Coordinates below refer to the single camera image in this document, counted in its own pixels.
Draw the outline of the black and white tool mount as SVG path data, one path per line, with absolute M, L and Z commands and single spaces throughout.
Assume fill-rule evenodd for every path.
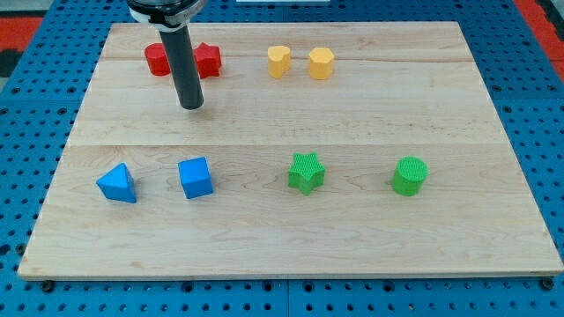
M 127 0 L 126 4 L 137 22 L 162 32 L 174 32 L 185 27 L 207 5 L 207 0 Z

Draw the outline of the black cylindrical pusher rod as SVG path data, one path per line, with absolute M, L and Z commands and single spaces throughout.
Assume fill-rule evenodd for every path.
M 182 108 L 195 110 L 204 104 L 197 64 L 186 26 L 173 32 L 160 32 L 174 87 Z

